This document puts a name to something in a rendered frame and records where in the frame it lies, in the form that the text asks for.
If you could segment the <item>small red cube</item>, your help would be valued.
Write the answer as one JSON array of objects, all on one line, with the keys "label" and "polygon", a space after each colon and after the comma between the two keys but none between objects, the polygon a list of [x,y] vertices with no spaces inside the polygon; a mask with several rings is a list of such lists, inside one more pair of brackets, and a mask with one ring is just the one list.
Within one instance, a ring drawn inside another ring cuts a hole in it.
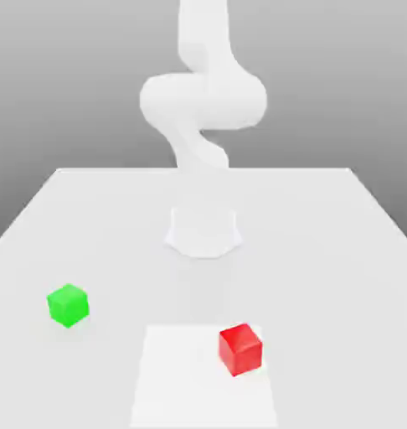
[{"label": "small red cube", "polygon": [[219,357],[232,376],[262,366],[263,343],[248,323],[219,332]]}]

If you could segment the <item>small green cube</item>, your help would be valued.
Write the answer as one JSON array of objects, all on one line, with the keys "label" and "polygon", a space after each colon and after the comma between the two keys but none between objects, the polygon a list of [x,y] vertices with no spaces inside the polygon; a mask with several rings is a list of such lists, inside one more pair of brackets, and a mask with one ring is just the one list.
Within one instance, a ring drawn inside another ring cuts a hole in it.
[{"label": "small green cube", "polygon": [[90,314],[87,293],[73,284],[65,284],[46,299],[50,317],[65,328],[71,328]]}]

